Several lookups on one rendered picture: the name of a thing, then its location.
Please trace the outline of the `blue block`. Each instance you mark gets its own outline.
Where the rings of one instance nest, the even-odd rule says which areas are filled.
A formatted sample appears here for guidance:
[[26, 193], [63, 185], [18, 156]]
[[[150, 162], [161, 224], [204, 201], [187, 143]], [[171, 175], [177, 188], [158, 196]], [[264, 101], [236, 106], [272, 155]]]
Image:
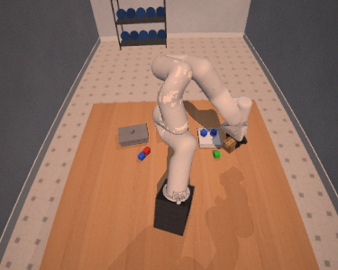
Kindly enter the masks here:
[[146, 158], [145, 154], [142, 153], [142, 152], [138, 155], [138, 159], [141, 160], [141, 161], [143, 161], [145, 158]]
[[210, 131], [210, 135], [211, 136], [215, 136], [217, 134], [217, 130], [215, 130], [215, 129], [212, 129], [211, 131]]
[[207, 130], [205, 130], [205, 129], [201, 130], [200, 135], [205, 137], [207, 135]]

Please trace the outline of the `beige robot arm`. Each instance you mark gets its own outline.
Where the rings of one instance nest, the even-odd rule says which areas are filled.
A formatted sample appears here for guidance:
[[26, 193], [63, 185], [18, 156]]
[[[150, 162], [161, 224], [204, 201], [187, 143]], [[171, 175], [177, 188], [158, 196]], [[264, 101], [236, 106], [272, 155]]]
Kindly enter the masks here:
[[174, 150], [169, 159], [167, 184], [162, 192], [167, 199], [181, 204], [190, 194], [187, 185], [197, 148], [196, 137], [187, 131], [188, 118], [182, 98], [191, 78], [224, 118], [226, 123], [221, 124], [221, 129], [234, 139], [238, 137], [237, 130], [249, 125], [252, 100], [247, 96], [232, 98], [213, 64], [206, 58], [161, 55], [153, 60], [151, 71], [156, 78], [165, 81], [152, 118], [161, 139]]

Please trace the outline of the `green block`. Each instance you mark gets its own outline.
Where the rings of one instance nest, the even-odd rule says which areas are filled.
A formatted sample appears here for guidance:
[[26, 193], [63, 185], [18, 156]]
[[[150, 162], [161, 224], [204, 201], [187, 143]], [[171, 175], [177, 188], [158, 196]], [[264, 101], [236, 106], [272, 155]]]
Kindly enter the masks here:
[[221, 156], [221, 153], [219, 150], [217, 150], [217, 151], [214, 151], [213, 155], [214, 155], [214, 158], [219, 158]]

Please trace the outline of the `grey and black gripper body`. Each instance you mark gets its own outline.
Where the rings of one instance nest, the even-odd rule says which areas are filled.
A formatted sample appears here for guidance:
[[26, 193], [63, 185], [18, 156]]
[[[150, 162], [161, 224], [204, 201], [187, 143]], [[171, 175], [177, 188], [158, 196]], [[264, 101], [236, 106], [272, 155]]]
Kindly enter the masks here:
[[238, 141], [242, 141], [242, 138], [243, 138], [244, 135], [245, 135], [245, 138], [246, 138], [247, 130], [248, 130], [248, 126], [246, 126], [246, 125], [245, 125], [245, 126], [242, 126], [242, 127], [238, 130], [238, 132], [239, 132], [238, 137], [235, 138], [235, 139], [238, 140]]

